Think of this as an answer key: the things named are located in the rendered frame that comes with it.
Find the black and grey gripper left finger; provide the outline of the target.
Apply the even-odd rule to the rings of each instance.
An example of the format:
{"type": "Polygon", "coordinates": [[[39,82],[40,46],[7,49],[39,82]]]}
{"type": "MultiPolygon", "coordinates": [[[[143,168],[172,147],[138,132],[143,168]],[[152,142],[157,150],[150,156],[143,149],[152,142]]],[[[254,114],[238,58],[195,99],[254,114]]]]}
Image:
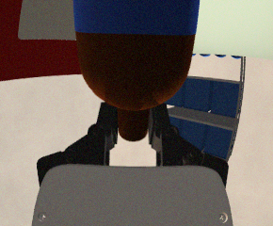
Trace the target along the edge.
{"type": "Polygon", "coordinates": [[[38,160],[39,184],[41,185],[49,169],[62,164],[109,166],[110,150],[118,143],[118,132],[118,109],[101,102],[97,122],[89,127],[85,136],[67,147],[64,152],[52,153],[38,160]]]}

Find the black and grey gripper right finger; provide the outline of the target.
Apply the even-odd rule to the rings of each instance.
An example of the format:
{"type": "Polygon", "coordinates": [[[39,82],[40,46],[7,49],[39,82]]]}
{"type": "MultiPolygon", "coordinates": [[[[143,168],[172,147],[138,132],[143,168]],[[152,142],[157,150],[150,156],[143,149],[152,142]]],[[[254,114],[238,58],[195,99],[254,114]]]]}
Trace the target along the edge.
{"type": "Polygon", "coordinates": [[[156,166],[205,166],[220,175],[226,188],[228,163],[208,153],[201,153],[182,138],[178,128],[170,124],[167,104],[150,108],[148,137],[149,145],[156,150],[156,166]]]}

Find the brown bottle with blue label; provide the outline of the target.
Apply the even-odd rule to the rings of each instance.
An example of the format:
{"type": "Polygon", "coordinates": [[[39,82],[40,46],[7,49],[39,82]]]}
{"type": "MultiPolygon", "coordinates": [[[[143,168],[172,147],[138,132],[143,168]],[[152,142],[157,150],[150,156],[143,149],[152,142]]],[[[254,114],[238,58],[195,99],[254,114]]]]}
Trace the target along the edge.
{"type": "Polygon", "coordinates": [[[72,0],[81,74],[118,109],[120,137],[140,141],[150,108],[174,96],[191,66],[200,0],[72,0]]]}

